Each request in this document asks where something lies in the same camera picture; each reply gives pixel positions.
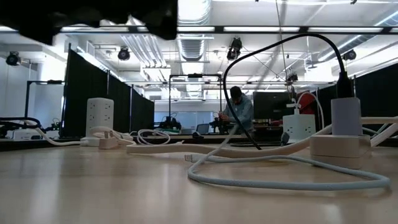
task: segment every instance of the monitor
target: monitor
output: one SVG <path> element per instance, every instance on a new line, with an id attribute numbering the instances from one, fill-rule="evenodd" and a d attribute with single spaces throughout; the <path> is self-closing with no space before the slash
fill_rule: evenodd
<path id="1" fill-rule="evenodd" d="M 207 134 L 209 133 L 210 124 L 198 124 L 197 132 L 199 134 Z"/>
<path id="2" fill-rule="evenodd" d="M 283 116 L 293 114 L 293 108 L 286 108 L 291 103 L 290 96 L 284 93 L 254 92 L 254 119 L 279 120 Z"/>

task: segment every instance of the power strip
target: power strip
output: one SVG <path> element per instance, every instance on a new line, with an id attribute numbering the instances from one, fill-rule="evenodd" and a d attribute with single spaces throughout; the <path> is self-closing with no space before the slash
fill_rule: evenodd
<path id="1" fill-rule="evenodd" d="M 315 161 L 361 169 L 371 157 L 369 136 L 318 135 L 310 137 L 311 158 Z"/>

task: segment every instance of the white power strip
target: white power strip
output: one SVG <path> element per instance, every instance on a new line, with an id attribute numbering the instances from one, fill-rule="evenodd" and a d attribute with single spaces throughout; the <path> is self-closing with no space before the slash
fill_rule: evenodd
<path id="1" fill-rule="evenodd" d="M 90 134 L 90 129 L 94 127 L 107 127 L 113 129 L 113 100 L 106 98 L 91 98 L 87 100 L 86 117 L 86 146 L 96 146 L 100 144 L 100 139 Z"/>

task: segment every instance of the black cable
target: black cable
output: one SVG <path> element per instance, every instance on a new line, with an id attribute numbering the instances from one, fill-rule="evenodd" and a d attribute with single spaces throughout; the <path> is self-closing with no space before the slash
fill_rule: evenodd
<path id="1" fill-rule="evenodd" d="M 264 47 L 262 49 L 253 51 L 247 55 L 244 55 L 236 60 L 234 60 L 225 70 L 224 72 L 224 77 L 223 77 L 223 88 L 224 88 L 224 94 L 225 94 L 225 99 L 226 99 L 226 103 L 228 104 L 229 110 L 232 113 L 233 117 L 235 118 L 236 123 L 239 125 L 239 127 L 244 131 L 245 135 L 248 137 L 248 139 L 253 143 L 253 145 L 258 149 L 261 150 L 261 147 L 255 142 L 255 140 L 253 140 L 253 138 L 250 136 L 250 134 L 248 133 L 248 131 L 246 131 L 243 128 L 242 122 L 238 119 L 238 116 L 236 115 L 235 111 L 232 109 L 232 104 L 230 102 L 229 96 L 228 96 L 228 91 L 226 89 L 226 77 L 227 74 L 229 72 L 229 70 L 238 62 L 244 60 L 245 58 L 251 57 L 253 55 L 256 55 L 260 52 L 263 52 L 265 50 L 269 50 L 273 47 L 276 47 L 280 44 L 283 44 L 284 42 L 288 42 L 290 40 L 294 40 L 300 37 L 316 37 L 319 38 L 321 40 L 324 40 L 326 43 L 328 43 L 330 45 L 330 47 L 333 49 L 333 51 L 336 54 L 337 57 L 337 61 L 340 67 L 340 75 L 339 75 L 339 79 L 337 81 L 337 97 L 338 98 L 344 98 L 344 97 L 352 97 L 353 96 L 353 90 L 352 90 L 352 86 L 351 86 L 351 81 L 349 80 L 348 76 L 347 76 L 347 72 L 345 71 L 344 68 L 344 63 L 343 63 L 343 59 L 341 58 L 340 52 L 338 51 L 337 46 L 327 37 L 322 36 L 320 34 L 298 34 L 292 37 L 288 37 L 284 40 L 278 41 L 274 44 L 271 44 L 268 47 Z"/>
<path id="2" fill-rule="evenodd" d="M 33 121 L 36 124 L 34 125 L 29 125 L 29 124 L 19 124 L 11 121 Z M 0 125 L 8 125 L 8 126 L 17 126 L 20 128 L 41 128 L 42 125 L 40 124 L 40 121 L 36 118 L 30 118 L 30 117 L 10 117 L 10 118 L 0 118 Z"/>

